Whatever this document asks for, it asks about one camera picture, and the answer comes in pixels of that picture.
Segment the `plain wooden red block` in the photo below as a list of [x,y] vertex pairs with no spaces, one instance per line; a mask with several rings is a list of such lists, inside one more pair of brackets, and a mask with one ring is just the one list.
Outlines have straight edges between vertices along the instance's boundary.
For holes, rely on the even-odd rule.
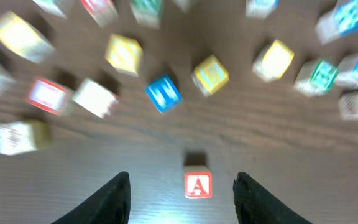
[[89,78],[81,83],[73,95],[73,101],[102,119],[110,116],[111,111],[119,104],[116,94]]

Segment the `blue T block left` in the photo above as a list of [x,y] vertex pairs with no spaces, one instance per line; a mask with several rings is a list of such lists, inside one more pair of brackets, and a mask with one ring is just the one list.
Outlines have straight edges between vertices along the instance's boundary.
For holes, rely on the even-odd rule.
[[163,75],[145,87],[145,92],[155,105],[157,110],[164,114],[177,104],[182,97],[168,75]]

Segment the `yellow block left middle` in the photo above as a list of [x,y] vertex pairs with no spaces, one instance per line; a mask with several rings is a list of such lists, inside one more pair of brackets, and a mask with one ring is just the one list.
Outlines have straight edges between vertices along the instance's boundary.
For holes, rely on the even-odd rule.
[[104,58],[118,72],[138,77],[143,49],[135,39],[112,34]]

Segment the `plain wooden picture block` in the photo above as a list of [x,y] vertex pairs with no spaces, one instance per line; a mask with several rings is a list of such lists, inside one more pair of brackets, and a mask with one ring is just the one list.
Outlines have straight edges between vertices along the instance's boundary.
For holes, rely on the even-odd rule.
[[0,124],[0,154],[15,156],[37,151],[51,143],[46,123],[39,120],[15,121]]

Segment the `red U block left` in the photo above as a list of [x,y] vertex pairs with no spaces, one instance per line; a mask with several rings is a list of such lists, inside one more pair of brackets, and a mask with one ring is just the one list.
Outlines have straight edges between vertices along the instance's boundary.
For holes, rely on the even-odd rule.
[[183,12],[188,12],[198,0],[172,0]]

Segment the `yellow block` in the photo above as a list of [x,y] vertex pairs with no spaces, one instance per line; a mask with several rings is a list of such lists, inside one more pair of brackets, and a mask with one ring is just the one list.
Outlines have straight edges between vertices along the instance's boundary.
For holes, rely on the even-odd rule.
[[278,80],[286,72],[294,56],[294,51],[276,39],[261,50],[253,62],[252,71],[265,82]]
[[143,49],[135,39],[112,34],[104,58],[118,72],[138,77]]
[[0,17],[0,43],[34,63],[43,62],[55,51],[45,36],[12,11]]
[[195,67],[193,83],[205,97],[216,93],[229,81],[229,73],[215,55],[210,55]]

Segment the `yellow block centre left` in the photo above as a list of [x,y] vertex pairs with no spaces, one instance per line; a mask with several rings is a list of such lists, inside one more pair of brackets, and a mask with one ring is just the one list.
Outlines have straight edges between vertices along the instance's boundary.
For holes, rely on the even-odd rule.
[[195,67],[193,83],[205,97],[216,93],[229,81],[229,73],[215,55],[210,55]]

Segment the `green 7 block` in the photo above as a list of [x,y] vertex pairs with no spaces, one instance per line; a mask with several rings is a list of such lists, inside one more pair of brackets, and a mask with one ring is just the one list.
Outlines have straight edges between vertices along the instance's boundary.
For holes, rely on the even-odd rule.
[[64,19],[67,18],[74,0],[33,0],[45,12]]

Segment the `blue P block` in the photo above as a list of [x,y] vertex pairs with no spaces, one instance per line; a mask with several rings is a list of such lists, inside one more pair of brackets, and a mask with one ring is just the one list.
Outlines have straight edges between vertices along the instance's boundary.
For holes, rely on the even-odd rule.
[[322,45],[358,29],[358,0],[338,0],[335,7],[317,21],[315,31]]

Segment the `red I block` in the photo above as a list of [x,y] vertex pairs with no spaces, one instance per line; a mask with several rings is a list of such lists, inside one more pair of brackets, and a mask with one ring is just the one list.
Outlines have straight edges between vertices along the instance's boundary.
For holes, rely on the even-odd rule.
[[73,106],[73,90],[46,78],[37,77],[26,102],[57,116],[68,116]]

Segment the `blue L block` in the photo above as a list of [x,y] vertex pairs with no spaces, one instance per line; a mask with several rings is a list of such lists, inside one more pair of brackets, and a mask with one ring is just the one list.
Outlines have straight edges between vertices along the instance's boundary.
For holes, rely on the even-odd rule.
[[246,0],[245,14],[247,17],[265,19],[278,5],[278,0]]

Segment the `yellow block far left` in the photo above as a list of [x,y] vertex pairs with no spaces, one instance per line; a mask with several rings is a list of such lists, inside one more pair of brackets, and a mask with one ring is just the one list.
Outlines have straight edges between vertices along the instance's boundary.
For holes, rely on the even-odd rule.
[[43,62],[55,51],[45,36],[12,11],[0,17],[0,43],[34,63]]

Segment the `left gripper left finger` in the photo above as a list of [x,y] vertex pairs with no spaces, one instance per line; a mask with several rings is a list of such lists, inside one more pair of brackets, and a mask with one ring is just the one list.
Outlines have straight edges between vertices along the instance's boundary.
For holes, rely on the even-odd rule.
[[122,171],[52,224],[127,224],[130,210],[129,173]]

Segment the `green Z block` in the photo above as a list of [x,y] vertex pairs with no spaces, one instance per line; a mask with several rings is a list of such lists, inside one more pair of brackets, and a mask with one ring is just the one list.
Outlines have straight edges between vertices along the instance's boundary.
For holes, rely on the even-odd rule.
[[160,28],[164,0],[131,0],[130,7],[138,24]]

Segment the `red A block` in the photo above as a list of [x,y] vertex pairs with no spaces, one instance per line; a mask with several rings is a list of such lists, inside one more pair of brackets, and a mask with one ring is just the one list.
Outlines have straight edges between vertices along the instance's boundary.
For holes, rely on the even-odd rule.
[[213,196],[213,176],[206,166],[184,166],[184,193],[188,199],[208,199]]

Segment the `green R block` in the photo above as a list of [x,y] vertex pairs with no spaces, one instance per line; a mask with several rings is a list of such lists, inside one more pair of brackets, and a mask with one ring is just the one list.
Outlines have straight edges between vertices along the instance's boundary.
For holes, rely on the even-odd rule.
[[337,75],[337,67],[327,60],[312,60],[301,67],[293,87],[308,97],[326,95]]

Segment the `red E block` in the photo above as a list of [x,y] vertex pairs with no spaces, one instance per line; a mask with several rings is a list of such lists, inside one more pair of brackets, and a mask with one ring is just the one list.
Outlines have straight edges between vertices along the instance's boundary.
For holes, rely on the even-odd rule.
[[118,17],[113,0],[81,0],[81,3],[100,27]]

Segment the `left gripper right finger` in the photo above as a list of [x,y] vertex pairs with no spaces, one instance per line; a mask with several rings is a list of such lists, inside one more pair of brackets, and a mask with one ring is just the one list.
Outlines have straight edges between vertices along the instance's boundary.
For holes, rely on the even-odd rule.
[[237,174],[232,189],[240,224],[311,224],[245,172]]

